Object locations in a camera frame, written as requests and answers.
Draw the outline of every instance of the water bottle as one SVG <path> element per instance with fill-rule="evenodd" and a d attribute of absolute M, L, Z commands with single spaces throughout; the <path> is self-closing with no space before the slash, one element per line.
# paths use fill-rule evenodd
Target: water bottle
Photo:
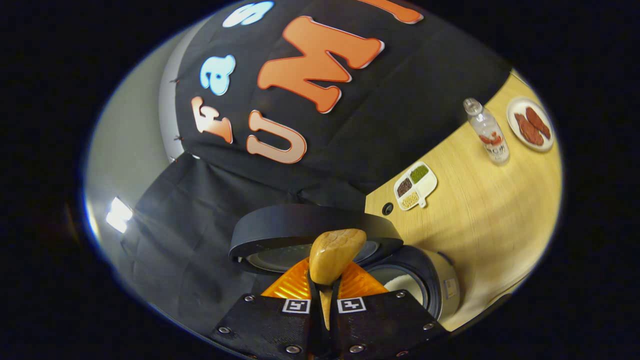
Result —
<path fill-rule="evenodd" d="M 462 105 L 467 112 L 469 124 L 480 137 L 491 161 L 498 165 L 506 163 L 509 159 L 509 147 L 495 117 L 473 97 L 465 99 Z"/>

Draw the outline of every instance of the light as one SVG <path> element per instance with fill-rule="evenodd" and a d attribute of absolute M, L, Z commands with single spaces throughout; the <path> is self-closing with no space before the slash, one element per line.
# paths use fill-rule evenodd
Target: light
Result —
<path fill-rule="evenodd" d="M 107 224 L 113 226 L 117 231 L 124 233 L 127 230 L 127 224 L 114 213 L 107 214 Z"/>
<path fill-rule="evenodd" d="M 129 209 L 129 207 L 126 206 L 124 202 L 122 202 L 117 197 L 115 197 L 111 202 L 111 211 L 109 213 L 112 213 L 118 218 L 122 219 L 123 222 L 129 221 L 133 216 L 133 212 L 131 211 L 131 209 Z"/>

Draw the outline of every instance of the gray wall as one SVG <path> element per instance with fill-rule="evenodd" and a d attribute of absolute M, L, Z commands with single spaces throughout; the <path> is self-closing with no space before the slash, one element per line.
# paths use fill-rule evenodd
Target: gray wall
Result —
<path fill-rule="evenodd" d="M 169 165 L 161 137 L 158 91 L 165 65 L 187 31 L 144 59 L 116 89 L 93 135 L 85 172 L 88 221 L 100 248 L 111 258 L 120 233 L 105 217 L 114 197 L 134 207 Z"/>

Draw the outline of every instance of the bottle cap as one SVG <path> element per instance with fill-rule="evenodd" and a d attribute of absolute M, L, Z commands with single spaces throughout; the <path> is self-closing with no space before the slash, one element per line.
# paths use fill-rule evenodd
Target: bottle cap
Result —
<path fill-rule="evenodd" d="M 462 102 L 462 106 L 465 107 L 465 111 L 470 116 L 476 116 L 482 112 L 482 105 L 473 97 L 469 97 Z"/>

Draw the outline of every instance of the orange letter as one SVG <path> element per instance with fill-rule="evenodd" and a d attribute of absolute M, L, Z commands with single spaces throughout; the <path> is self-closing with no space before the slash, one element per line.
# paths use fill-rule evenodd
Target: orange letter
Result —
<path fill-rule="evenodd" d="M 231 122 L 226 117 L 222 121 L 215 120 L 220 114 L 210 106 L 202 106 L 203 100 L 196 96 L 191 99 L 191 107 L 193 108 L 193 117 L 196 120 L 196 127 L 199 132 L 207 131 L 214 135 L 221 136 L 226 142 L 232 143 L 234 138 L 231 133 Z"/>
<path fill-rule="evenodd" d="M 249 114 L 249 129 L 252 131 L 264 130 L 285 138 L 291 143 L 291 147 L 287 150 L 280 150 L 260 142 L 255 135 L 249 135 L 246 139 L 246 150 L 249 154 L 259 154 L 280 163 L 293 164 L 300 161 L 307 152 L 307 142 L 299 132 L 265 119 L 258 110 L 253 110 Z"/>
<path fill-rule="evenodd" d="M 424 16 L 421 13 L 403 8 L 402 6 L 392 3 L 387 0 L 360 0 L 363 3 L 371 4 L 377 8 L 381 8 L 382 10 L 386 10 L 390 12 L 396 19 L 400 20 L 405 24 L 415 24 L 416 22 L 422 20 Z"/>
<path fill-rule="evenodd" d="M 303 56 L 267 61 L 258 74 L 258 87 L 286 89 L 313 101 L 320 113 L 328 113 L 342 92 L 337 86 L 323 88 L 309 80 L 348 83 L 351 75 L 329 54 L 347 60 L 353 69 L 363 69 L 385 48 L 375 38 L 361 38 L 318 24 L 308 16 L 293 19 L 282 36 Z"/>

